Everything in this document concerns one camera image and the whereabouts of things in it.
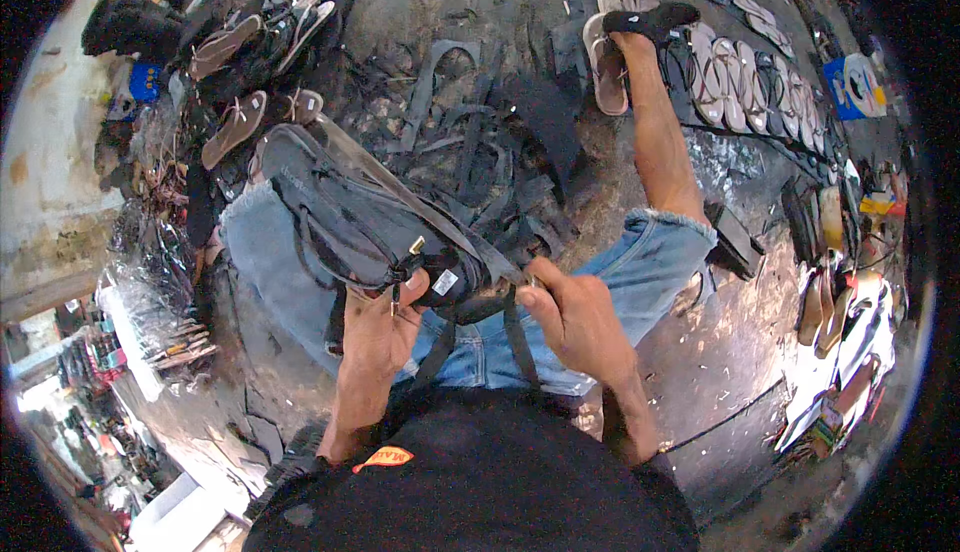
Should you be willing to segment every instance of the foot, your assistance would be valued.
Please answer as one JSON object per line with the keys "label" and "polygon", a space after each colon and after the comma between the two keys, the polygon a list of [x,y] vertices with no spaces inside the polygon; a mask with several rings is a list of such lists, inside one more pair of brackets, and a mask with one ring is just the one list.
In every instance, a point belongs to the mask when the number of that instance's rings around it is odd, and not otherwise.
{"label": "foot", "polygon": [[607,33],[634,33],[654,44],[666,40],[670,30],[700,20],[700,10],[689,4],[661,4],[649,12],[608,12],[603,19]]}

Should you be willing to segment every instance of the white label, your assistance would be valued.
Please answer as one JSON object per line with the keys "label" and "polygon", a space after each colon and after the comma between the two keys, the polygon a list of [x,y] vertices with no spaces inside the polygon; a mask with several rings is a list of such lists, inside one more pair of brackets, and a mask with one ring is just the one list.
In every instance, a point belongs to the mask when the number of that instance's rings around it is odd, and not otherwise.
{"label": "white label", "polygon": [[443,274],[437,279],[437,282],[433,284],[433,291],[440,295],[447,295],[446,293],[450,291],[450,288],[453,287],[453,284],[456,282],[457,275],[449,270],[444,270]]}

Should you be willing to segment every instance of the concrete floor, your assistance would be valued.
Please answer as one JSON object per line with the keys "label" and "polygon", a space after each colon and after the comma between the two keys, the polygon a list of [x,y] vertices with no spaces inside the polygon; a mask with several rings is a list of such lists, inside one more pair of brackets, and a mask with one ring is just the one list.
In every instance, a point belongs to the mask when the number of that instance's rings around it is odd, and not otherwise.
{"label": "concrete floor", "polygon": [[[582,1],[587,7],[592,3]],[[770,50],[719,6],[705,0],[671,1],[700,7],[718,34]],[[819,82],[809,59],[812,43],[798,11],[782,0],[756,1],[774,11],[792,35],[800,72]],[[839,10],[830,0],[818,4],[833,21],[845,51],[854,52],[856,44]],[[475,21],[444,18],[465,7],[476,12]],[[536,46],[547,30],[567,20],[564,0],[505,0],[502,5],[498,0],[356,0],[344,44],[354,57],[364,58],[383,41],[410,44],[424,55],[437,38],[480,41],[485,51],[500,40],[506,43],[506,73],[531,69],[528,40]],[[603,116],[588,104],[577,128],[594,177],[574,193],[566,209],[581,232],[560,260],[567,269],[609,246],[619,236],[627,210],[645,205],[632,162],[630,120]],[[893,118],[860,122],[849,130],[856,135],[850,138],[854,160],[896,158]],[[637,347],[644,372],[653,375],[648,393],[656,402],[661,446],[674,449],[671,458],[680,484],[698,524],[706,528],[775,470],[773,454],[762,442],[782,424],[790,395],[784,377],[796,356],[797,270],[779,196],[795,168],[747,138],[692,129],[685,129],[684,136],[706,199],[725,202],[751,233],[766,227],[757,237],[767,250],[759,278],[743,282],[714,269],[717,294],[706,305],[682,313],[692,290],[685,292],[675,310]],[[182,390],[179,397],[165,391],[159,402],[135,404],[134,411],[185,454],[201,454],[208,447],[203,441],[215,440],[208,426],[222,431],[228,422],[240,421],[245,391],[246,402],[254,399],[260,412],[277,422],[284,439],[306,422],[329,415],[333,381],[272,324],[242,279],[220,271],[211,288],[215,336],[224,349],[213,359],[212,378],[195,392]],[[736,428],[721,433],[713,429],[720,423]]]}

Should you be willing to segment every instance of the denim shorts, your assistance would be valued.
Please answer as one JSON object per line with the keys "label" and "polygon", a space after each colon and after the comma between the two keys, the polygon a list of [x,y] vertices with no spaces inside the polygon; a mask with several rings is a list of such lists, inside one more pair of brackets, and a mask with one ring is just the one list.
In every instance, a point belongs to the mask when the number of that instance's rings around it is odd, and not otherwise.
{"label": "denim shorts", "polygon": [[[630,344],[636,346],[670,310],[674,297],[702,266],[716,240],[716,231],[688,217],[635,209],[627,214],[620,240],[574,274],[594,274],[606,283],[616,315]],[[596,381],[565,368],[547,347],[540,326],[522,306],[518,312],[543,390],[561,395],[587,393]],[[447,323],[432,310],[427,310],[423,319],[413,356],[397,374],[395,386],[417,374],[419,364]],[[490,390],[529,387],[513,357],[503,313],[458,325],[454,349],[439,369],[434,385]]]}

